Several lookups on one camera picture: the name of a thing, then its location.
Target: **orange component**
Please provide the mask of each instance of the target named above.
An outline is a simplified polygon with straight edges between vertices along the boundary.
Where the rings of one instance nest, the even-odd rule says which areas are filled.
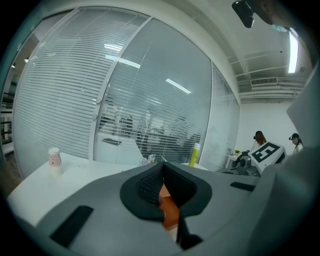
[[[179,223],[179,208],[172,200],[165,185],[163,185],[160,191],[160,196],[162,197],[162,204],[159,208],[165,212],[163,227],[166,230],[176,228]]]

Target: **yellow bottle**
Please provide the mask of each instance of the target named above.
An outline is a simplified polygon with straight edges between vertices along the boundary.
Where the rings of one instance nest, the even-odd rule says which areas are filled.
[[[195,167],[195,164],[197,162],[198,154],[200,150],[200,144],[199,143],[194,143],[192,155],[189,161],[189,166]]]

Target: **glass wall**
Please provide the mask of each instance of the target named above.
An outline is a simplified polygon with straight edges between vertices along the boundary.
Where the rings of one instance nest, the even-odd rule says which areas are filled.
[[[199,47],[127,10],[66,17],[39,43],[19,82],[13,135],[25,177],[47,161],[51,147],[137,166],[149,155],[187,163],[200,143],[200,165],[211,171],[223,165],[239,110]]]
[[[81,10],[39,43],[15,99],[13,136],[26,177],[58,147],[88,158],[92,116],[105,77],[120,49],[146,20],[137,14]]]
[[[210,111],[210,59],[172,27],[152,19],[121,56],[100,108],[94,159],[187,163],[203,144]]]
[[[199,164],[210,171],[219,170],[227,154],[231,134],[232,104],[232,91],[214,66],[210,117],[199,160]]]

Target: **white wall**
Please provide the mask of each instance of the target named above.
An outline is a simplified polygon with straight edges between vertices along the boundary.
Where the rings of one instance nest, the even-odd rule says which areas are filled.
[[[262,131],[267,141],[283,145],[286,154],[291,155],[294,145],[289,137],[297,130],[286,113],[290,105],[289,102],[241,104],[235,149],[251,149],[256,131]]]

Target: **white desk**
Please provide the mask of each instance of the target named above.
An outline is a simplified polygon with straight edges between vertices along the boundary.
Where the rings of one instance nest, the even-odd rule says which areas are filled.
[[[90,161],[66,153],[61,153],[61,160],[64,171],[61,176],[52,175],[46,162],[7,198],[13,212],[33,226],[53,207],[88,183],[138,166]]]
[[[184,162],[184,163],[182,163],[182,165],[188,166],[189,163],[188,162]],[[198,169],[209,171],[207,168],[204,168],[200,164],[197,164],[197,163],[194,164],[194,168],[198,168]]]
[[[228,155],[228,159],[226,161],[225,168],[228,169],[228,168],[232,167],[233,161],[236,161],[239,156],[240,155],[238,155],[238,156],[236,156],[236,155]]]
[[[112,145],[102,141],[112,139],[121,141],[120,145]],[[143,156],[133,138],[116,136],[99,132],[96,142],[96,160],[121,165],[139,165]]]

